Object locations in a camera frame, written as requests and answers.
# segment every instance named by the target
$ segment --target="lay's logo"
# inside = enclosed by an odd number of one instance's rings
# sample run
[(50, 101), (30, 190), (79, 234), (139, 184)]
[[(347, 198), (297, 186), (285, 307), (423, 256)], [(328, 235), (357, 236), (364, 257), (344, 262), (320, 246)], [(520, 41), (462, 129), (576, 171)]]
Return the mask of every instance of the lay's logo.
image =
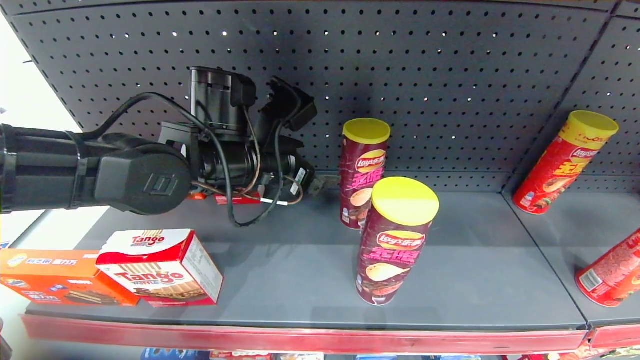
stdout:
[(387, 152), (381, 149), (373, 150), (365, 153), (356, 161), (356, 170), (358, 172), (372, 172), (385, 164), (385, 156)]
[(164, 241), (164, 236), (161, 235), (162, 230), (145, 230), (142, 236), (131, 238), (131, 247), (152, 247)]
[(390, 230), (378, 234), (376, 241), (385, 249), (416, 250), (424, 243), (425, 238), (425, 234), (413, 231)]
[(579, 147), (578, 149), (575, 149), (573, 151), (573, 153), (571, 154), (571, 157), (578, 158), (578, 159), (591, 159), (592, 157), (596, 156), (596, 154), (598, 154), (598, 150)]

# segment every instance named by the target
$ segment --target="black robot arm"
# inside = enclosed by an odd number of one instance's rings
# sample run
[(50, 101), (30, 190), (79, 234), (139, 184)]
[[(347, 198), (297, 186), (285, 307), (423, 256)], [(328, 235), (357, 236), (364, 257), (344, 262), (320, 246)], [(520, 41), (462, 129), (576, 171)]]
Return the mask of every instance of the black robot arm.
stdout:
[[(163, 95), (143, 93), (88, 133), (2, 125), (2, 211), (109, 205), (156, 215), (177, 207), (189, 193), (215, 191), (227, 196), (236, 226), (254, 224), (268, 211), (238, 223), (234, 192), (264, 184), (276, 191), (277, 200), (285, 177), (296, 178), (306, 190), (314, 176), (314, 168), (297, 153), (303, 144), (280, 136), (283, 127), (297, 131), (315, 117), (313, 98), (278, 78), (269, 85), (271, 102), (260, 111), (255, 128), (248, 118), (255, 103), (253, 81), (203, 67), (191, 68), (191, 112)], [(163, 123), (159, 143), (106, 134), (128, 109), (147, 99), (169, 104), (189, 122)]]

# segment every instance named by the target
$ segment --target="red chip can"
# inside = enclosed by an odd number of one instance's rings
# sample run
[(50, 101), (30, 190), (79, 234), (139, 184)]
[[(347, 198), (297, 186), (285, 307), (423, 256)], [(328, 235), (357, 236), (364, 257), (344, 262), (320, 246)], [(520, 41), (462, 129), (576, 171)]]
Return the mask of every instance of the red chip can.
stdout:
[(579, 271), (575, 280), (591, 301), (606, 307), (640, 290), (640, 229)]
[(513, 203), (530, 214), (546, 213), (618, 128), (615, 121), (604, 115), (571, 112), (556, 139), (514, 194)]
[(373, 186), (362, 233), (356, 291), (371, 305), (388, 304), (404, 283), (427, 240), (440, 208), (425, 184), (388, 177)]
[(353, 119), (344, 124), (340, 157), (340, 220), (361, 229), (371, 207), (373, 185), (382, 179), (389, 125), (378, 119)]

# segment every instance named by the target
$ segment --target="gray shelf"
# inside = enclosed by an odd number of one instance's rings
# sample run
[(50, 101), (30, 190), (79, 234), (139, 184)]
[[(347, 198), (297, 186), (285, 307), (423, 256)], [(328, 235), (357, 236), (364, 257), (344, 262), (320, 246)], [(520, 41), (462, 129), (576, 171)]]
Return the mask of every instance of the gray shelf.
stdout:
[(640, 323), (640, 296), (615, 308), (600, 306), (580, 292), (573, 277), (640, 226), (637, 194), (566, 193), (545, 215), (515, 211), (591, 325)]
[[(338, 221), (337, 194), (278, 208), (233, 228), (212, 201), (141, 217), (110, 209), (79, 244), (99, 249), (113, 231), (192, 227), (224, 273), (216, 307), (154, 309), (30, 305), (28, 313), (108, 322), (331, 329), (533, 331), (578, 329), (584, 319), (501, 195), (440, 193), (422, 257), (394, 301), (355, 291), (360, 235)], [(246, 219), (260, 208), (237, 207)]]

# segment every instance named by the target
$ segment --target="perforated metal panel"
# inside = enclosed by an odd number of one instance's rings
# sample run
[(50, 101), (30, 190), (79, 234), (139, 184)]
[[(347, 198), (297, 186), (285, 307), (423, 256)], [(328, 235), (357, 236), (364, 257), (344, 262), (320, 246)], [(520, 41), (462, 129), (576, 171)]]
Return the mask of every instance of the perforated metal panel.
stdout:
[[(573, 110), (603, 113), (620, 125), (571, 191), (640, 191), (640, 20), (615, 17), (552, 121), (558, 129)], [(553, 131), (541, 136), (547, 143)], [(526, 168), (518, 169), (527, 172)]]
[[(319, 116), (293, 137), (319, 170), (337, 169), (345, 121), (378, 117), (392, 126), (391, 171), (504, 175), (605, 17), (514, 3), (270, 1), (72, 8), (11, 22), (86, 131), (138, 92), (188, 106), (187, 67), (220, 66), (256, 82), (254, 117), (272, 75), (316, 98)], [(113, 130), (157, 139), (165, 120), (182, 119), (144, 102)]]
[(580, 175), (569, 189), (571, 192), (637, 193), (640, 177)]
[(640, 3), (636, 1), (623, 1), (616, 11), (616, 15), (640, 17)]
[[(9, 15), (18, 15), (32, 12), (47, 12), (51, 10), (62, 10), (67, 8), (80, 8), (88, 6), (100, 6), (119, 3), (144, 3), (155, 0), (35, 0), (35, 1), (4, 1), (4, 9)], [(572, 8), (587, 8), (596, 10), (609, 10), (615, 4), (614, 1), (607, 0), (489, 0), (502, 2), (516, 2), (529, 4), (544, 4), (549, 6), (566, 6)]]

